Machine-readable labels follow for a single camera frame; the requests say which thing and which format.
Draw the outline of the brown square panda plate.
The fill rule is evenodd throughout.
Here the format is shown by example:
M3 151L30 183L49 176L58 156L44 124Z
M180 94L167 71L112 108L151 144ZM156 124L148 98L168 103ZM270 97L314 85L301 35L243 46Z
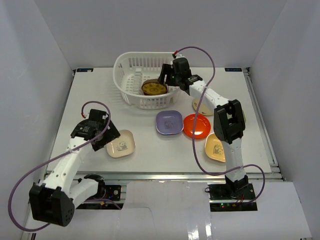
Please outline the brown square panda plate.
M155 79L148 79L148 80L146 80L146 81L143 82L142 88L143 88L144 86L147 86L147 87L159 87L159 86L161 86L161 85L162 85L162 84L158 81L157 78L155 78Z

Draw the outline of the cream square panda plate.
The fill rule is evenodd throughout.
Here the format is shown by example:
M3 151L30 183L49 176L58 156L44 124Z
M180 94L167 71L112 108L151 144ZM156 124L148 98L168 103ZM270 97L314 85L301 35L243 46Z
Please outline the cream square panda plate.
M106 151L112 158L121 158L131 155L136 149L133 133L127 129L119 131L120 137L106 145Z

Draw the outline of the yellow round patterned plate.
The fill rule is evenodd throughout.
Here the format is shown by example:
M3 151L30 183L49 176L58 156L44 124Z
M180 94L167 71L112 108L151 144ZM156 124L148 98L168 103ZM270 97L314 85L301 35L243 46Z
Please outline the yellow round patterned plate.
M164 84L149 82L141 87L145 96L158 96L168 92L168 88Z

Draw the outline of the purple square panda plate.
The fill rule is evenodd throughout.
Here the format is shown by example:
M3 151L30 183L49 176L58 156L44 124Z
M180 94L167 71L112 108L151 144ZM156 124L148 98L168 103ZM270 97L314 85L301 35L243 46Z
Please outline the purple square panda plate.
M160 111L155 117L156 130L162 135L176 135L183 131L183 116L176 110Z

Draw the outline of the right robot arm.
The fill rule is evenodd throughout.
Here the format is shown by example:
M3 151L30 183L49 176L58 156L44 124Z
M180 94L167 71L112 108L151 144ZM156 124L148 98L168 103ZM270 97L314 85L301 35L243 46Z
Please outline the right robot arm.
M164 63L158 82L180 88L213 112L213 132L221 141L225 156L225 192L229 198L238 199L249 184L241 149L246 128L241 103L237 99L229 100L221 96L199 75L192 74L184 57L174 59L171 64Z

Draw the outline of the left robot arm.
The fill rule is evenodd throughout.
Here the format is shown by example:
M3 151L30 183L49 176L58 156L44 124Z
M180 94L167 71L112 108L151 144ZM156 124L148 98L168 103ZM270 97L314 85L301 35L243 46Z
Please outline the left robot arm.
M88 199L102 199L106 194L102 176L88 174L76 185L72 182L90 152L102 149L120 135L107 120L85 119L78 123L70 135L66 155L42 183L34 184L29 191L33 219L65 227L79 205Z

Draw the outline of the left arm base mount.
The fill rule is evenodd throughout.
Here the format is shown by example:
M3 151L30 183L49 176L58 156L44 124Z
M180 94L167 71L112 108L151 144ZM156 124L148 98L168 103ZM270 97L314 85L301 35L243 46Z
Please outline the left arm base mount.
M112 201L119 201L121 199L122 186L121 185L105 185L103 199Z

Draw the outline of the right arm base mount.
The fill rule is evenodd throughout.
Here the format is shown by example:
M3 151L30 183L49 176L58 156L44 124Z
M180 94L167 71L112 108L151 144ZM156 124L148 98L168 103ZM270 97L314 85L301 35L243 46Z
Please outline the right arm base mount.
M233 192L226 183L209 184L204 192L209 196L212 213L255 212L258 210L257 203L251 202L256 197L251 183L237 192Z

